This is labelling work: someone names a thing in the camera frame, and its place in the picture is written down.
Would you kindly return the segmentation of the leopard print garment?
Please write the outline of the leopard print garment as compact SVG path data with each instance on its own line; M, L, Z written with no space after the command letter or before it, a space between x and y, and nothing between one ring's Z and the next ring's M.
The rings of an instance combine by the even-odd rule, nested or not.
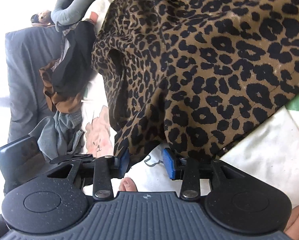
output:
M92 67L115 155L211 160L299 94L299 0L114 0Z

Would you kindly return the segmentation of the grey denim garment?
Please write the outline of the grey denim garment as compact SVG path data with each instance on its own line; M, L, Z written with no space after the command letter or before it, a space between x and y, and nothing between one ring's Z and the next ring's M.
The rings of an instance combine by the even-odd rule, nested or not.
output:
M46 160L81 153L84 134L82 122L80 110L71 114L56 112L54 116L43 118L29 135L36 138Z

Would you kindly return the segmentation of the brown garment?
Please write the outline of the brown garment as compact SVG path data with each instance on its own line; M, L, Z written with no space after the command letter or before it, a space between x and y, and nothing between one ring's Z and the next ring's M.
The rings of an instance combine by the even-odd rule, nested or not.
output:
M56 60L51 61L45 67L39 69L40 77L43 81L43 94L45 95L48 108L52 112L71 114L81 109L83 93L80 92L76 96L68 97L60 95L54 91L52 86L52 67Z

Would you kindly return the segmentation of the cream bear print bedsheet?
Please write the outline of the cream bear print bedsheet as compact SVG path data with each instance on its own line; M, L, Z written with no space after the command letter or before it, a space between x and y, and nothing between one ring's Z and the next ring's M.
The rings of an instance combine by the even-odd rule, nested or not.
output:
M99 15L98 33L113 1L96 1L88 10L89 13L96 12ZM116 131L110 125L103 76L96 73L84 106L84 124L85 151L99 158L115 155ZM299 101L299 94L290 101ZM294 205L299 205L299 113L286 109L286 104L252 131L224 147L222 155L214 159L222 159L278 187L288 194ZM179 184L169 182L162 170L159 150L165 146L169 147L167 143L156 146L144 159L135 163L130 171L130 176L140 190L178 189Z

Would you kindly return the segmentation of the dark grey pillow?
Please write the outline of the dark grey pillow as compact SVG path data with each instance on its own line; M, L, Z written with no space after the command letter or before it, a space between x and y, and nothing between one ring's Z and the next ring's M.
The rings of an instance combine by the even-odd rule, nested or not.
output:
M11 121L8 141L30 133L53 116L43 93L39 69L60 57L61 33L55 27L30 27L5 36Z

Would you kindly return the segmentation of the teddy bear with cap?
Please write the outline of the teddy bear with cap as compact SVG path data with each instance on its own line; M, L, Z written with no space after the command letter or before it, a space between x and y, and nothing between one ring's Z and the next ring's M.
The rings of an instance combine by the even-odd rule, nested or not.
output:
M43 26L43 27L48 27L50 25L53 25L54 22L51 19L51 11L47 10L45 12L32 15L31 24L33 26Z

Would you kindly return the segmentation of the grey neck pillow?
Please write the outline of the grey neck pillow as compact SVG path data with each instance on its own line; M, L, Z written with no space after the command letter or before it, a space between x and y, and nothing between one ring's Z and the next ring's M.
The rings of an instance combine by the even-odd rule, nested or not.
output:
M62 8L67 0L58 0L51 12L51 20L60 25L71 25L79 22L94 0L73 0L65 9Z

